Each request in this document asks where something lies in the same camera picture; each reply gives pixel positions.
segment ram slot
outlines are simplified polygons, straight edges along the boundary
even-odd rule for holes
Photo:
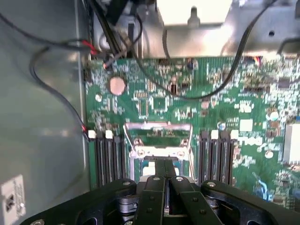
[[[222,139],[222,136],[219,137],[218,143],[219,143],[218,145],[219,167],[218,167],[217,180],[223,182],[224,161],[225,161],[225,152],[226,152],[227,144],[226,141]]]
[[[226,131],[221,132],[221,143],[223,144],[222,152],[221,152],[221,167],[222,173],[220,181],[223,183],[228,183],[228,172],[229,172],[229,163],[228,163],[228,155],[229,155],[229,148],[230,148],[230,137],[229,133]]]
[[[97,185],[101,187],[106,184],[106,167],[103,138],[97,138],[96,143],[96,163],[97,163]]]
[[[232,172],[233,172],[233,150],[236,140],[231,140],[229,145],[229,153],[227,154],[228,172],[227,184],[232,185]]]
[[[112,151],[111,151],[111,156],[112,156],[112,173],[111,173],[111,177],[112,180],[117,180],[118,179],[118,147],[117,147],[117,143],[114,140],[113,142],[111,142],[111,147],[112,147]]]
[[[212,152],[212,160],[213,160],[213,169],[211,179],[216,180],[218,177],[218,171],[220,167],[219,155],[218,155],[218,141],[211,140],[211,152]]]
[[[207,168],[208,168],[208,176],[207,180],[213,179],[213,173],[214,173],[214,140],[209,139],[208,149],[207,149]]]
[[[207,180],[206,178],[206,163],[205,163],[205,158],[207,157],[207,148],[208,148],[208,131],[202,131],[200,138],[199,138],[199,166],[198,166],[198,179],[199,179],[199,185]]]
[[[120,141],[119,141],[119,151],[118,151],[118,154],[119,154],[119,161],[118,161],[118,171],[119,171],[119,174],[120,174],[120,177],[119,179],[121,178],[126,178],[126,156],[125,156],[125,146],[124,146],[124,140],[123,138],[120,138]]]
[[[121,136],[113,139],[97,138],[95,153],[98,187],[126,177],[124,138]]]
[[[105,139],[104,143],[104,153],[105,153],[105,165],[107,166],[106,170],[106,183],[112,182],[113,178],[111,176],[113,168],[112,168],[112,156],[111,156],[111,147],[112,142]]]

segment motherboard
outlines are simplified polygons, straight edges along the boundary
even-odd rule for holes
[[[92,188],[155,174],[169,159],[197,184],[220,180],[300,210],[300,60],[242,57],[118,60],[87,65]]]

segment red wire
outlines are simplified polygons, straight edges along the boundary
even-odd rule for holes
[[[86,131],[87,131],[86,126],[82,125],[81,128],[82,128],[82,131],[83,131],[83,132],[86,132]]]
[[[92,55],[96,55],[98,53],[98,50],[87,40],[83,40],[82,43],[88,47],[90,47],[90,53]]]

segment black cable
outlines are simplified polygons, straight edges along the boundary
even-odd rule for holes
[[[65,44],[69,44],[69,43],[78,43],[78,42],[82,42],[82,41],[84,41],[84,39],[70,39],[70,40],[61,42],[61,44],[65,45]],[[47,46],[47,47],[44,47],[41,50],[37,51],[35,54],[33,54],[32,58],[30,59],[30,63],[29,63],[30,74],[41,88],[48,91],[50,94],[54,95],[59,101],[61,101],[61,103],[63,105],[65,105],[70,110],[70,112],[72,113],[74,118],[77,120],[77,122],[82,127],[82,131],[86,135],[87,128],[86,128],[84,122],[81,120],[76,109],[60,92],[58,92],[56,89],[54,89],[53,87],[49,86],[44,81],[42,81],[38,77],[38,75],[35,71],[35,65],[36,65],[37,61],[41,58],[42,55],[44,55],[46,52],[50,51],[50,49],[51,49],[51,47]]]
[[[232,63],[232,66],[231,66],[231,69],[229,71],[229,74],[228,76],[226,77],[226,79],[224,80],[224,82],[217,88],[215,89],[214,91],[212,91],[211,93],[207,94],[207,95],[204,95],[204,96],[197,96],[197,97],[185,97],[185,96],[179,96],[179,95],[176,95],[176,94],[173,94],[171,93],[167,88],[165,88],[164,86],[162,86],[161,84],[157,83],[156,81],[154,81],[151,76],[146,72],[146,70],[143,68],[141,62],[139,61],[137,55],[135,52],[133,52],[133,55],[136,59],[136,62],[138,64],[138,66],[140,67],[140,70],[144,73],[144,75],[151,81],[153,82],[154,84],[156,84],[158,87],[160,87],[161,89],[165,90],[168,94],[172,95],[172,96],[175,96],[175,97],[179,97],[179,98],[182,98],[182,99],[185,99],[185,100],[195,100],[195,101],[198,101],[198,100],[202,100],[202,99],[205,99],[205,98],[209,98],[211,96],[214,96],[216,94],[218,94],[221,90],[223,90],[226,85],[229,83],[229,81],[231,80],[231,78],[234,76],[234,73],[239,65],[239,62],[240,62],[240,59],[242,57],[242,54],[244,52],[244,49],[245,49],[245,46],[246,46],[246,42],[248,40],[248,37],[249,37],[249,34],[251,32],[251,30],[253,29],[254,25],[256,24],[256,22],[258,21],[258,19],[261,17],[261,15],[270,7],[272,6],[277,0],[273,0],[270,4],[268,4],[252,21],[251,23],[247,26],[241,40],[240,40],[240,44],[239,44],[239,47],[238,47],[238,50],[236,52],[236,55],[234,57],[234,60],[233,60],[233,63]],[[168,50],[167,48],[165,49],[166,51],[166,56],[170,56],[169,53],[168,53]]]
[[[93,9],[94,13],[96,14],[100,25],[102,27],[103,33],[105,34],[106,40],[108,45],[113,53],[113,55],[118,54],[121,52],[121,48],[113,35],[113,32],[105,18],[104,11],[101,6],[95,0],[88,0],[90,7]]]
[[[286,44],[292,44],[292,43],[298,43],[300,42],[300,37],[294,37],[294,38],[288,38],[288,39],[285,39],[281,45],[279,46],[279,49],[277,51],[277,54],[281,55],[284,47]]]
[[[178,62],[176,60],[171,59],[171,56],[170,56],[170,53],[168,50],[168,45],[167,45],[167,36],[168,36],[168,30],[164,28],[163,35],[162,35],[162,43],[163,43],[163,50],[165,53],[165,57],[169,60],[169,62],[171,64],[178,65]]]
[[[140,18],[140,16],[138,14],[134,15],[134,17],[138,20],[138,22],[140,24],[140,30],[139,30],[139,33],[138,33],[137,37],[135,38],[135,40],[133,41],[133,43],[130,46],[126,47],[126,50],[121,51],[120,53],[116,54],[113,58],[111,58],[107,62],[105,62],[105,64],[104,64],[105,68],[109,67],[113,62],[115,62],[117,59],[119,59],[125,53],[131,51],[134,48],[135,44],[142,37],[142,34],[143,34],[143,22],[142,22],[142,19]]]
[[[69,45],[68,43],[64,44],[62,42],[55,42],[55,41],[50,41],[41,37],[34,36],[21,28],[17,27],[15,24],[13,24],[11,21],[9,21],[2,13],[0,13],[0,19],[11,29],[19,32],[26,38],[29,38],[33,41],[36,41],[40,44],[47,45],[47,46],[53,46],[53,47],[58,47],[58,48],[63,48],[66,50],[71,50],[71,51],[84,51],[84,50],[89,50],[90,48],[87,46],[75,46],[75,45]]]

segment white label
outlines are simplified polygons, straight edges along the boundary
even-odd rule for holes
[[[240,120],[240,131],[252,131],[253,120]]]
[[[4,225],[11,225],[26,214],[23,176],[2,184],[1,195]]]

